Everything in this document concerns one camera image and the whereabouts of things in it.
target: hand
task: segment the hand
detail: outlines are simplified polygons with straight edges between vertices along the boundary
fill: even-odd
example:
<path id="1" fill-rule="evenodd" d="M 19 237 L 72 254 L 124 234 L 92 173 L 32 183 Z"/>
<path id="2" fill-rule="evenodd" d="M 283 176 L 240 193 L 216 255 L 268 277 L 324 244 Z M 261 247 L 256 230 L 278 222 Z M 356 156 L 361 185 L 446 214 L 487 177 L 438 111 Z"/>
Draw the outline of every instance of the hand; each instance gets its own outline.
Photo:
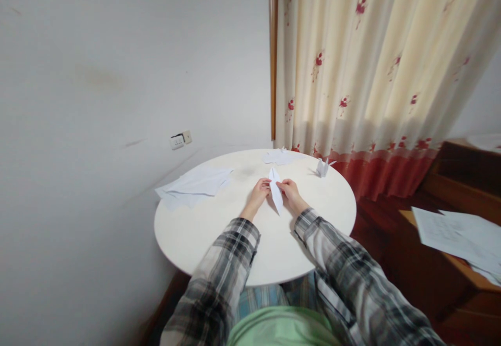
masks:
<path id="1" fill-rule="evenodd" d="M 292 211 L 299 216 L 309 208 L 309 205 L 299 194 L 296 183 L 291 179 L 285 179 L 282 183 L 277 182 L 277 186 L 285 193 Z"/>
<path id="2" fill-rule="evenodd" d="M 261 178 L 257 181 L 257 184 L 252 189 L 247 205 L 240 214 L 241 218 L 248 219 L 252 222 L 257 210 L 263 204 L 263 201 L 265 201 L 266 196 L 271 193 L 270 182 L 271 180 L 268 178 Z"/>

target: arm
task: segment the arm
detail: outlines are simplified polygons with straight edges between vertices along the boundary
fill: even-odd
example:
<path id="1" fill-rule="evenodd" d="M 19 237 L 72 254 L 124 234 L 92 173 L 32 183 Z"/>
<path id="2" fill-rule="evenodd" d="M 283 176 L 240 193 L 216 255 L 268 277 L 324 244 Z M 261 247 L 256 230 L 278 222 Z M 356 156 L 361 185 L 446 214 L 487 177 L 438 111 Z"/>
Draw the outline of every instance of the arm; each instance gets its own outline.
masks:
<path id="1" fill-rule="evenodd" d="M 426 316 L 409 304 L 357 241 L 310 208 L 293 181 L 283 181 L 281 188 L 293 211 L 299 214 L 296 235 L 356 316 L 366 344 L 444 344 Z"/>
<path id="2" fill-rule="evenodd" d="M 269 181 L 259 180 L 240 217 L 207 251 L 165 325 L 161 345 L 226 343 L 257 252 L 260 235 L 252 220 L 269 194 Z"/>

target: person's right hand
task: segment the person's right hand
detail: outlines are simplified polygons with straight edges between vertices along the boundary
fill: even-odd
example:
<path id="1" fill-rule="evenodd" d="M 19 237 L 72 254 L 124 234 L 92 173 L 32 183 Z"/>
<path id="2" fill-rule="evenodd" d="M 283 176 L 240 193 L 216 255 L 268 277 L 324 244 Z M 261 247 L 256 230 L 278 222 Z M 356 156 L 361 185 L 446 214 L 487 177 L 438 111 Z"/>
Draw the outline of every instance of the person's right hand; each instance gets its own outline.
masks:
<path id="1" fill-rule="evenodd" d="M 284 181 L 282 181 L 282 183 L 277 182 L 277 186 L 285 193 L 285 196 L 289 200 L 289 205 L 292 211 L 297 216 L 299 216 L 303 211 L 309 208 L 309 205 L 299 194 L 297 185 L 293 180 L 285 179 Z"/>

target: wall socket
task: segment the wall socket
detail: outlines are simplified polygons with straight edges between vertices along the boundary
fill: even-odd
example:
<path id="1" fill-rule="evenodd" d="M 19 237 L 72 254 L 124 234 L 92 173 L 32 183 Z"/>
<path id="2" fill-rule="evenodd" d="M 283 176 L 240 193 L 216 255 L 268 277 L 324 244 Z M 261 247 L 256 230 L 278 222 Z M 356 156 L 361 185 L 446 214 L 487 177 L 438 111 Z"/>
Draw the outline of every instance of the wall socket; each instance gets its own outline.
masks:
<path id="1" fill-rule="evenodd" d="M 190 131 L 183 132 L 184 143 L 189 144 L 192 142 L 192 133 Z"/>
<path id="2" fill-rule="evenodd" d="M 176 150 L 182 148 L 184 146 L 184 138 L 182 134 L 171 137 L 171 148 L 172 150 Z"/>

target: floral curtain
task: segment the floral curtain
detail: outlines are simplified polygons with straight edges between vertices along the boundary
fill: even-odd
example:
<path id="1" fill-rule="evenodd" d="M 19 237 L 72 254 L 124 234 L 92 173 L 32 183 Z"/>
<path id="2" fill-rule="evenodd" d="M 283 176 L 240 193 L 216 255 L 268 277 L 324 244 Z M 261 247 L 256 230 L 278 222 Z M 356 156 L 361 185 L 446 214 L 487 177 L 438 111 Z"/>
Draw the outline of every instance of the floral curtain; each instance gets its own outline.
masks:
<path id="1" fill-rule="evenodd" d="M 500 39 L 501 0 L 278 0 L 276 147 L 408 196 Z"/>

